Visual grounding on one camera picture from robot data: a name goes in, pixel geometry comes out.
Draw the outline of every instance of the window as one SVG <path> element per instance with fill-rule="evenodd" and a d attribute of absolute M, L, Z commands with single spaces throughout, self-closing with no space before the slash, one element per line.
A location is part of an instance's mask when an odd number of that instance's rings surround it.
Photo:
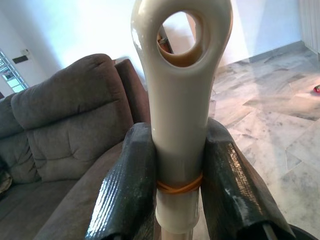
<path fill-rule="evenodd" d="M 0 76 L 6 81 L 6 83 L 12 88 L 15 93 L 18 93 L 28 88 L 23 78 L 9 62 L 4 53 L 0 50 Z"/>

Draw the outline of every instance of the handle hole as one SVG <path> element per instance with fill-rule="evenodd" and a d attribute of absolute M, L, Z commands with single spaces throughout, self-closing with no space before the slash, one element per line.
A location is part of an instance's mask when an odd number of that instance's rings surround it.
<path fill-rule="evenodd" d="M 202 20 L 194 12 L 179 11 L 172 14 L 158 30 L 156 43 L 159 53 L 176 67 L 195 64 L 204 51 L 202 28 Z"/>

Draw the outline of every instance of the gray sofa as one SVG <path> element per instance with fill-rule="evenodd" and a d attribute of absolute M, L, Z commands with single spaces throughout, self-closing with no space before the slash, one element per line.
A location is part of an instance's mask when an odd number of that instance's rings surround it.
<path fill-rule="evenodd" d="M 147 93 L 129 60 L 105 54 L 0 100 L 0 161 L 14 182 L 0 199 L 0 239 L 83 239 L 138 122 L 150 122 Z"/>

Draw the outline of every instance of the marble floor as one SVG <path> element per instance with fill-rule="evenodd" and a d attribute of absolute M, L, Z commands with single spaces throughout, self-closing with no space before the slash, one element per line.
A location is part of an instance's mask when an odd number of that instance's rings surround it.
<path fill-rule="evenodd" d="M 227 127 L 287 222 L 320 239 L 320 67 L 306 48 L 219 69 L 209 115 Z M 194 240 L 209 240 L 200 201 Z"/>

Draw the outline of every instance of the white pole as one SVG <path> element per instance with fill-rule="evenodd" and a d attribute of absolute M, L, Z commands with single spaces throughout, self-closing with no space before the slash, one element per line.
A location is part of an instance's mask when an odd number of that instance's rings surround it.
<path fill-rule="evenodd" d="M 196 24 L 194 47 L 181 55 L 157 44 L 162 23 L 185 11 Z M 131 32 L 147 82 L 158 180 L 173 188 L 201 175 L 213 76 L 232 28 L 230 0 L 137 0 Z M 156 218 L 162 240 L 191 240 L 198 222 L 199 190 L 157 190 Z"/>

